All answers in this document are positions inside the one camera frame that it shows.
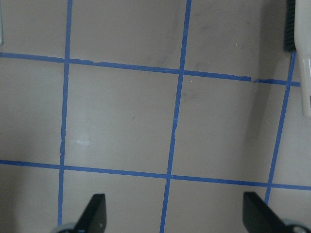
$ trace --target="beige floor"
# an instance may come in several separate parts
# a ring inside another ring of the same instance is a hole
[[[107,233],[246,232],[243,191],[311,227],[284,0],[1,6],[0,232],[77,221],[94,193]]]

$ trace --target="blue tape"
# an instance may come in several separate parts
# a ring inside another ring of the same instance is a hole
[[[167,205],[168,205],[169,193],[170,193],[170,184],[171,184],[171,178],[172,178],[171,174],[172,174],[173,156],[174,156],[174,148],[175,148],[175,132],[177,129],[177,124],[178,124],[179,106],[180,106],[181,91],[182,91],[183,77],[184,77],[190,11],[191,11],[191,0],[187,0],[183,39],[182,39],[181,54],[180,54],[179,76],[178,76],[177,92],[176,92],[176,100],[175,100],[174,119],[173,119],[170,152],[169,152],[169,160],[168,160],[168,167],[167,167],[168,177],[167,177],[167,182],[166,182],[165,190],[164,190],[160,233],[164,233]]]
[[[170,74],[179,73],[178,69],[146,67],[146,66],[128,65],[128,64],[112,63],[112,62],[93,62],[89,60],[80,60],[80,59],[70,59],[70,63],[79,64],[79,65],[87,65],[87,66],[97,66],[97,67],[110,67],[110,68],[120,68],[120,69],[151,71],[151,72],[159,72],[159,73],[170,73]]]
[[[191,71],[191,70],[185,70],[184,75],[216,78],[216,79],[238,80],[238,81],[246,81],[246,82],[252,81],[251,77],[247,77],[247,76],[235,76],[231,74],[217,74],[217,73],[208,73],[208,72]]]
[[[207,182],[207,183],[223,183],[223,184],[235,184],[235,185],[245,185],[245,186],[267,187],[267,183],[261,183],[261,182],[224,180],[224,179],[214,179],[214,178],[205,178],[205,177],[192,177],[192,176],[177,176],[177,175],[173,175],[172,179],[173,180],[182,180],[182,181],[196,181],[196,182]]]
[[[290,69],[288,72],[288,78],[287,78],[287,84],[286,84],[284,99],[283,99],[280,121],[278,123],[278,129],[277,129],[277,134],[276,134],[276,143],[275,143],[275,147],[274,147],[274,151],[273,151],[273,157],[272,157],[272,162],[271,162],[270,172],[269,172],[268,186],[267,186],[266,195],[264,198],[264,201],[266,204],[269,203],[269,197],[270,197],[270,193],[271,193],[271,184],[273,181],[274,171],[276,168],[278,149],[280,147],[281,136],[282,136],[284,120],[285,120],[285,114],[286,114],[286,108],[287,108],[287,103],[288,103],[288,98],[290,95],[291,83],[292,83],[292,78],[293,78],[295,58],[296,58],[296,53],[293,53],[292,58],[291,58]]]
[[[28,167],[37,167],[37,168],[60,169],[60,165],[55,165],[55,164],[41,164],[41,163],[11,161],[11,160],[0,160],[0,165],[28,166]],[[215,179],[215,178],[206,178],[206,177],[193,177],[193,176],[179,176],[179,175],[171,175],[170,177],[168,177],[167,174],[148,173],[148,172],[139,172],[139,171],[113,170],[113,169],[82,167],[82,166],[66,166],[66,165],[64,165],[63,169],[64,170],[71,170],[71,171],[115,174],[115,175],[125,175],[125,176],[151,177],[151,178],[180,180],[180,181],[221,183],[221,184],[245,185],[245,186],[255,186],[255,187],[271,186],[272,188],[311,191],[311,186],[305,186],[305,185],[278,184],[278,183],[272,183],[270,185],[268,183],[261,183],[261,182],[224,180],[224,179]]]
[[[257,79],[254,83],[269,83],[269,84],[277,84],[277,85],[286,85],[287,81],[277,80],[277,79]]]
[[[47,57],[47,56],[38,56],[38,55],[30,55],[30,54],[8,53],[8,52],[0,52],[0,57],[36,60],[36,61],[42,61],[42,62],[57,62],[57,63],[64,62],[64,59],[59,58],[59,57]]]
[[[32,163],[32,162],[23,162],[23,161],[0,160],[0,164],[11,165],[11,166],[30,166],[30,167],[59,169],[59,165],[55,165],[55,164],[41,164],[41,163]]]
[[[68,0],[67,1],[65,61],[64,61],[65,63],[64,63],[62,129],[61,129],[60,161],[59,161],[60,167],[59,167],[59,183],[58,183],[58,213],[57,213],[57,224],[58,225],[62,224],[62,217],[63,217],[65,137],[66,137],[68,80],[69,80],[71,13],[72,13],[72,0]]]
[[[72,171],[96,172],[96,173],[126,175],[126,176],[141,176],[141,177],[151,177],[151,178],[161,178],[161,179],[167,178],[166,174],[139,172],[139,171],[113,170],[113,169],[81,167],[81,166],[64,166],[64,169],[72,170]]]
[[[311,187],[310,186],[303,186],[303,185],[272,183],[271,187],[272,188],[284,188],[284,189],[295,189],[295,190],[308,190],[308,191],[311,191]]]

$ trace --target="blue tape line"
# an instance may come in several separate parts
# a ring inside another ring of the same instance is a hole
[[[247,76],[235,76],[231,74],[217,74],[217,73],[208,73],[208,72],[191,71],[191,70],[185,70],[184,75],[216,78],[216,79],[238,80],[238,81],[246,81],[246,82],[252,81],[251,77],[247,77]]]
[[[214,178],[205,178],[205,177],[173,175],[172,179],[173,180],[182,180],[182,181],[196,181],[196,182],[207,182],[207,183],[222,183],[222,184],[235,184],[235,185],[245,185],[245,186],[267,187],[267,183],[261,183],[261,182],[224,180],[224,179],[214,179]]]
[[[20,53],[8,53],[8,52],[0,52],[0,57],[36,60],[36,61],[42,61],[42,62],[57,62],[57,63],[64,62],[64,59],[60,57],[47,57],[47,56],[29,55],[29,54],[20,54]]]
[[[272,183],[271,187],[272,188],[284,188],[284,189],[308,190],[308,191],[311,191],[311,186],[303,186],[303,185]]]
[[[55,164],[41,164],[41,163],[32,163],[32,162],[23,162],[23,161],[0,160],[0,164],[11,165],[11,166],[30,166],[30,167],[59,169],[59,165],[55,165]]]
[[[49,168],[49,169],[59,169],[60,168],[60,165],[56,165],[56,164],[41,164],[41,163],[32,163],[32,162],[24,162],[24,161],[11,161],[11,160],[0,160],[0,165],[28,166],[28,167]],[[65,165],[64,170],[94,172],[94,173],[104,173],[104,174],[114,174],[114,175],[125,175],[125,176],[151,177],[151,178],[160,178],[160,179],[167,179],[168,178],[167,174],[148,173],[148,172],[139,172],[139,171],[112,170],[112,169],[92,168],[92,167],[82,167],[82,166],[66,166]],[[267,186],[269,186],[268,183],[261,183],[261,182],[224,180],[224,179],[193,177],[193,176],[179,176],[179,175],[172,175],[169,180],[194,181],[194,182],[206,182],[206,183],[221,183],[221,184],[245,185],[245,186],[255,186],[255,187],[267,187]],[[271,187],[272,188],[311,191],[311,186],[305,186],[305,185],[272,183]]]
[[[284,99],[283,99],[280,121],[278,123],[278,129],[277,129],[277,134],[276,134],[276,143],[275,143],[275,147],[274,147],[274,151],[273,151],[273,157],[272,157],[272,162],[271,162],[270,172],[269,172],[268,186],[267,186],[266,195],[264,198],[264,201],[266,204],[269,203],[269,197],[270,197],[270,193],[271,193],[271,184],[273,181],[274,171],[276,168],[278,149],[279,149],[280,142],[281,142],[281,136],[282,136],[283,126],[284,126],[286,108],[287,108],[287,103],[288,103],[288,98],[290,95],[291,83],[292,83],[292,78],[293,78],[295,58],[296,58],[296,53],[293,53],[292,58],[291,58],[291,64],[290,64],[289,72],[288,72],[288,78],[287,78],[287,84],[286,84]]]
[[[277,79],[257,79],[254,83],[269,83],[269,84],[277,84],[277,85],[286,85],[287,81],[277,80]]]
[[[94,167],[64,166],[64,169],[71,170],[71,171],[96,172],[96,173],[126,175],[126,176],[141,176],[141,177],[151,177],[151,178],[161,178],[161,179],[167,178],[166,174],[139,172],[139,171],[113,170],[113,169],[94,168]]]
[[[132,69],[132,70],[142,70],[142,71],[170,73],[170,74],[179,73],[178,69],[161,68],[161,67],[146,67],[146,66],[128,65],[128,64],[112,63],[112,62],[93,62],[89,60],[80,60],[80,59],[72,59],[72,58],[70,59],[70,63],[79,64],[79,65],[87,65],[87,66]]]
[[[184,30],[183,30],[183,39],[182,39],[181,54],[180,54],[179,76],[178,76],[178,82],[177,82],[174,119],[173,119],[170,152],[169,152],[169,160],[168,160],[168,167],[167,167],[167,175],[168,176],[167,176],[167,182],[165,185],[164,198],[163,198],[160,233],[164,233],[167,205],[168,205],[168,201],[169,201],[170,184],[171,184],[172,167],[173,167],[173,156],[174,156],[174,148],[175,148],[175,132],[177,129],[177,124],[178,124],[179,106],[180,106],[181,91],[182,91],[183,77],[184,77],[184,68],[185,68],[186,50],[187,50],[187,38],[188,38],[188,29],[189,29],[189,21],[190,21],[190,11],[191,11],[191,0],[187,0],[186,12],[185,12],[185,21],[184,21]]]
[[[58,184],[58,215],[57,224],[62,224],[63,217],[63,194],[64,194],[64,164],[65,164],[65,137],[66,137],[66,117],[68,99],[68,80],[69,80],[69,57],[70,57],[70,31],[71,31],[71,12],[72,0],[67,1],[67,23],[66,23],[66,44],[65,44],[65,63],[64,63],[64,87],[63,87],[63,109],[62,109],[62,129],[60,144],[60,168]]]

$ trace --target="brush bristles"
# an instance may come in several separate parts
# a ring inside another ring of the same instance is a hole
[[[295,0],[287,0],[287,12],[284,29],[284,50],[293,52],[296,50],[294,42],[295,24]]]

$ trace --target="white plastic object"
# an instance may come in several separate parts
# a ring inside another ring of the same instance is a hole
[[[3,45],[2,9],[0,2],[0,45]]]
[[[311,117],[311,0],[296,0],[294,41],[299,59],[302,113]]]

